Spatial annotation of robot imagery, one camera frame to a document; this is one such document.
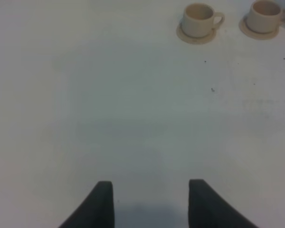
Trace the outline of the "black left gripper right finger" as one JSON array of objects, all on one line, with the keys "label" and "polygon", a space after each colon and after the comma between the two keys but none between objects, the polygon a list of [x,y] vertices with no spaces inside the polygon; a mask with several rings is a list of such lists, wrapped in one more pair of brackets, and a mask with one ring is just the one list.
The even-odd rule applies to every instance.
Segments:
[{"label": "black left gripper right finger", "polygon": [[189,181],[190,228],[255,228],[204,180]]}]

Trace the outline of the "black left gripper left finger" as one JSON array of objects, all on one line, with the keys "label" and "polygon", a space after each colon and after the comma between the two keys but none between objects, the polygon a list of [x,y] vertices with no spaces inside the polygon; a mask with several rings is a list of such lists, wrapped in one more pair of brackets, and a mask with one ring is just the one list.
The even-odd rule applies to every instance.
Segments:
[{"label": "black left gripper left finger", "polygon": [[113,228],[114,191],[110,181],[99,181],[60,228]]}]

